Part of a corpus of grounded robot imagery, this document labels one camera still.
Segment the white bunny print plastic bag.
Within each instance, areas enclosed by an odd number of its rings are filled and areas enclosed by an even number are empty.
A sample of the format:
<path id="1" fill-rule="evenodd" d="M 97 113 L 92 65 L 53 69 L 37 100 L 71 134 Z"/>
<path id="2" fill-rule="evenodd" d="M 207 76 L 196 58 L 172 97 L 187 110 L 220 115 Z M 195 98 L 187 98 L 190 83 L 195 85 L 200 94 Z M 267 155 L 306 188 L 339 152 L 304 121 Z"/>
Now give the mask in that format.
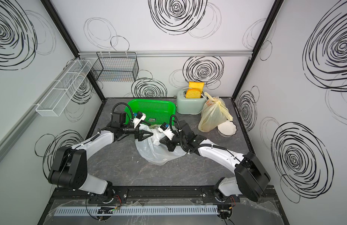
<path id="1" fill-rule="evenodd" d="M 162 166 L 168 161 L 177 159 L 187 154 L 180 146 L 176 146 L 175 150 L 170 152 L 164 144 L 159 142 L 162 138 L 166 137 L 166 135 L 158 131 L 157 128 L 151 129 L 147 125 L 140 125 L 139 130 L 153 133 L 153 136 L 150 136 L 143 141 L 138 141 L 137 139 L 135 140 L 138 153 L 148 162 Z"/>

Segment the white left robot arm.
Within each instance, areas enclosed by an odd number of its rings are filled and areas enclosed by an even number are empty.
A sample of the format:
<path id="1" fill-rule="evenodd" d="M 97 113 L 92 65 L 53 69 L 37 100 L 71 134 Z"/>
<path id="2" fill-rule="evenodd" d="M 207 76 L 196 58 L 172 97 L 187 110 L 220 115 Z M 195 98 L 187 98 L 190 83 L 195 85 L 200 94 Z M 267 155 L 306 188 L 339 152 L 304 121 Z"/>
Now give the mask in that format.
<path id="1" fill-rule="evenodd" d="M 48 181 L 51 184 L 85 191 L 98 197 L 103 203 L 111 203 L 116 194 L 110 181 L 97 178 L 88 173 L 87 161 L 105 146 L 134 135 L 138 141 L 143 141 L 153 135 L 150 131 L 140 128 L 146 123 L 146 114 L 138 111 L 111 111 L 111 121 L 100 129 L 96 135 L 73 146 L 60 147 L 55 154 L 49 171 Z"/>

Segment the yellowish fruit print plastic bag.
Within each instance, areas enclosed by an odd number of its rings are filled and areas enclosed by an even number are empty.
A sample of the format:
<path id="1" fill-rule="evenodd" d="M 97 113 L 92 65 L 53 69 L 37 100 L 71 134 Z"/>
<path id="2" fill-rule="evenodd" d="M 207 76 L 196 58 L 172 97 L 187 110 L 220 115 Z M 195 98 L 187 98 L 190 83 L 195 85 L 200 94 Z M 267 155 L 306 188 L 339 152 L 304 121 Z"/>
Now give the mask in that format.
<path id="1" fill-rule="evenodd" d="M 226 121 L 233 121 L 225 102 L 220 97 L 212 97 L 207 92 L 204 93 L 204 96 L 207 101 L 202 108 L 201 120 L 198 124 L 198 129 L 201 132 L 210 132 Z"/>

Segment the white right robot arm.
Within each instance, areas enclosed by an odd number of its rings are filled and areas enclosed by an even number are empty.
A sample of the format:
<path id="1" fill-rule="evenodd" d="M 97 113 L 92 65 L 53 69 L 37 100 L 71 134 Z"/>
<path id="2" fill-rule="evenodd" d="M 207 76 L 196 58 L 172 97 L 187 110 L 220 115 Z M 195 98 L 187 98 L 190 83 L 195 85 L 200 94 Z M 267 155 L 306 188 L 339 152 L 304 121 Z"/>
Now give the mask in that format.
<path id="1" fill-rule="evenodd" d="M 185 121 L 178 121 L 171 115 L 169 122 L 158 128 L 165 136 L 160 143 L 170 152 L 181 147 L 186 153 L 209 158 L 234 173 L 234 177 L 222 177 L 215 185 L 213 194 L 219 202 L 225 202 L 234 195 L 243 195 L 253 202 L 265 196 L 270 176 L 257 156 L 233 152 L 213 143 L 208 138 L 195 134 Z"/>

